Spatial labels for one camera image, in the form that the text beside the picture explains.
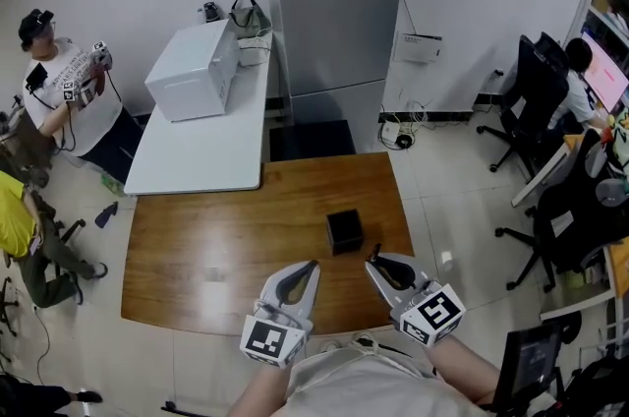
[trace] computer monitor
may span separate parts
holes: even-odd
[[[560,347],[561,326],[557,322],[511,331],[491,411],[499,416],[524,415],[529,403],[554,380]]]
[[[584,78],[605,109],[611,112],[629,85],[629,80],[589,34],[583,32],[582,37],[592,48],[594,57]]]

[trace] black office chair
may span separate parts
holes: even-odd
[[[476,129],[479,134],[487,131],[510,145],[498,163],[489,166],[491,172],[497,171],[515,151],[531,177],[535,176],[532,159],[537,154],[552,113],[568,93],[568,70],[567,55],[550,36],[542,33],[542,38],[536,44],[532,44],[524,35],[520,37],[518,74],[515,85],[505,98],[512,106],[523,97],[526,105],[519,118],[510,107],[500,113],[500,121],[506,132],[485,125]]]
[[[18,307],[19,305],[17,300],[7,302],[7,284],[9,284],[9,282],[11,282],[11,277],[5,277],[4,282],[2,283],[2,290],[0,290],[0,323],[7,326],[7,329],[12,336],[18,336],[18,334],[11,328],[9,316],[7,315],[7,307]]]
[[[496,237],[507,234],[533,248],[533,255],[518,279],[507,283],[508,290],[519,286],[537,260],[542,259],[550,282],[543,289],[547,293],[555,285],[552,264],[556,265],[557,273],[570,269],[582,271],[601,248],[629,236],[629,201],[618,207],[605,207],[599,201],[596,189],[600,181],[609,177],[607,169],[603,168],[596,177],[590,177],[586,167],[588,153],[599,145],[597,132],[588,131],[576,151],[576,159],[567,178],[547,188],[538,206],[527,210],[527,215],[534,218],[533,236],[511,228],[496,228]],[[555,237],[551,222],[568,211],[573,221]]]
[[[629,415],[629,356],[616,358],[606,355],[577,373],[565,393],[558,397],[560,405],[555,405],[551,413],[555,417],[578,415],[594,417],[606,405],[618,405],[618,417]]]

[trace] desk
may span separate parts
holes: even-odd
[[[357,209],[365,243],[332,257],[325,216]],[[122,317],[163,328],[240,335],[267,278],[318,260],[315,334],[387,324],[365,259],[413,255],[387,153],[266,163],[249,192],[140,197],[129,242]]]
[[[554,168],[570,154],[577,144],[583,141],[583,137],[584,135],[581,134],[565,136],[563,138],[563,145],[549,162],[552,162],[552,165],[548,167],[547,164],[534,178],[535,185],[533,188],[550,175]],[[528,195],[527,193],[519,199],[519,197],[523,195],[523,192],[520,192],[518,197],[511,202],[514,207]],[[610,280],[609,286],[599,282],[596,284],[586,284],[577,289],[569,289],[563,285],[563,279],[559,276],[557,278],[557,286],[543,298],[542,312],[540,313],[540,319],[542,321],[581,311],[614,298],[616,299],[616,311],[621,310],[618,309],[618,306],[622,302],[623,295],[629,289],[629,267],[627,267],[627,265],[629,265],[629,237],[623,239],[620,245],[610,245],[608,248],[604,248],[603,253],[605,256],[606,272]]]
[[[268,47],[271,34],[263,38]],[[252,190],[259,186],[268,62],[239,67],[224,115],[169,122],[157,106],[148,120],[125,193]]]

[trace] white shirt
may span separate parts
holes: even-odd
[[[284,407],[274,417],[487,417],[419,360],[381,349],[349,347],[310,357],[293,368]],[[547,394],[527,415],[549,408]]]
[[[579,123],[587,122],[595,115],[595,111],[588,101],[588,94],[579,75],[570,70],[566,80],[568,81],[568,94],[566,98],[561,101],[555,112],[552,113],[550,122],[548,123],[549,129],[554,129],[559,120],[561,120],[568,111],[572,111],[572,114],[574,114],[574,117]]]
[[[111,130],[120,116],[122,103],[108,85],[105,85],[102,95],[95,92],[96,81],[89,80],[92,63],[86,52],[68,38],[55,39],[55,45],[58,52],[54,59],[45,62],[38,60],[29,62],[26,77],[37,64],[41,63],[48,73],[48,78],[44,81],[43,87],[35,90],[34,94],[27,89],[25,79],[23,88],[25,107],[35,127],[39,128],[52,109],[46,107],[36,97],[56,108],[64,102],[64,83],[73,82],[75,87],[81,87],[85,94],[82,100],[90,100],[90,102],[83,107],[73,109],[70,121],[63,126],[63,131],[59,130],[55,133],[54,138],[58,147],[63,146],[74,156],[83,156]]]

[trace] shelf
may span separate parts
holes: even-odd
[[[620,39],[623,44],[629,48],[629,37],[623,34],[622,31],[608,17],[592,6],[588,8],[588,11],[603,22],[609,29],[611,29],[611,31],[616,34],[618,39]]]

